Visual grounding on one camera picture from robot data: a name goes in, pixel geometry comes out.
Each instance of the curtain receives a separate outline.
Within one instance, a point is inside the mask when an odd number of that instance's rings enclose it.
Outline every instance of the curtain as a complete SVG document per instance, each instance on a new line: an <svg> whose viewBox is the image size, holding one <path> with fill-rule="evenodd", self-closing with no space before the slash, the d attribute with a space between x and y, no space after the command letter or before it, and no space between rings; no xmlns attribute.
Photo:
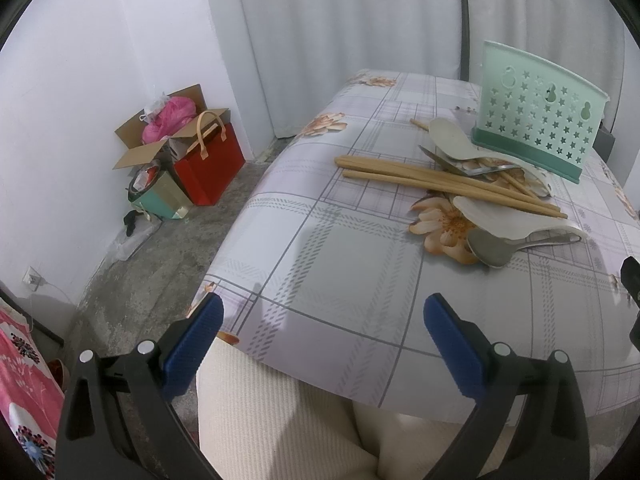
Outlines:
<svg viewBox="0 0 640 480"><path fill-rule="evenodd" d="M618 108L624 24L608 0L469 0L470 81L482 81L484 40L551 60L604 90L609 129Z"/></svg>
<svg viewBox="0 0 640 480"><path fill-rule="evenodd" d="M358 70L458 78L460 0L242 0L278 137L295 135Z"/></svg>

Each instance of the green plastic basket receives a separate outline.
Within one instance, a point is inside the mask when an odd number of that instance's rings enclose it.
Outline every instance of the green plastic basket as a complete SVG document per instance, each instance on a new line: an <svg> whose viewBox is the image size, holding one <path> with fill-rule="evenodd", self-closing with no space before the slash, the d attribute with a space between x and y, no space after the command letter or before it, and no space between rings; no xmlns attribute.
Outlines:
<svg viewBox="0 0 640 480"><path fill-rule="evenodd" d="M609 96L529 52L484 42L482 97L472 140L576 184Z"/></svg>

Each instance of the pink plastic bag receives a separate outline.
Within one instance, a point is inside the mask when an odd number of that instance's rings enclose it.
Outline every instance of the pink plastic bag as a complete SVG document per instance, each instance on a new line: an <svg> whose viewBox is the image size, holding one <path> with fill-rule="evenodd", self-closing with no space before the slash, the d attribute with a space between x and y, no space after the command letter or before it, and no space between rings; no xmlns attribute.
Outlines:
<svg viewBox="0 0 640 480"><path fill-rule="evenodd" d="M142 143L171 137L196 117L196 105L188 97L172 97L151 124L142 132Z"/></svg>

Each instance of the silver screw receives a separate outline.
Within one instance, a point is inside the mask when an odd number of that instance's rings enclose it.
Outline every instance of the silver screw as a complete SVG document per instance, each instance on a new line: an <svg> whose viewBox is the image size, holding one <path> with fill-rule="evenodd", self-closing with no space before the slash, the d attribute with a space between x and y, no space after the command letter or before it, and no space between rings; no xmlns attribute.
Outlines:
<svg viewBox="0 0 640 480"><path fill-rule="evenodd" d="M94 353L91 352L91 350L84 350L81 354L80 354L80 362L81 363L87 363L89 362L91 359L94 358Z"/></svg>
<svg viewBox="0 0 640 480"><path fill-rule="evenodd" d="M511 353L511 348L507 343L496 343L494 345L494 352L505 357Z"/></svg>
<svg viewBox="0 0 640 480"><path fill-rule="evenodd" d="M138 344L138 352L140 352L142 355L148 354L155 348L155 346L156 345L153 341L149 341L149 339L147 339Z"/></svg>
<svg viewBox="0 0 640 480"><path fill-rule="evenodd" d="M556 350L554 352L554 358L556 359L556 361L562 364L564 364L569 360L569 356L565 354L562 350Z"/></svg>

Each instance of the dark green base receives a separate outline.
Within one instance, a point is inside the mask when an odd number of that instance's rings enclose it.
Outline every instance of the dark green base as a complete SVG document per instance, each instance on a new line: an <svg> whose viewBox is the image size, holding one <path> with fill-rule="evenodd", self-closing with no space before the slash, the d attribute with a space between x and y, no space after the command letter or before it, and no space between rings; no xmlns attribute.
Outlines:
<svg viewBox="0 0 640 480"><path fill-rule="evenodd" d="M507 137L482 130L481 128L474 128L471 137L474 144L478 146L494 150L494 152L517 156L535 166L558 174L575 184L580 184L582 169L557 158L555 155L551 155L548 152L544 152L518 140L508 139Z"/></svg>

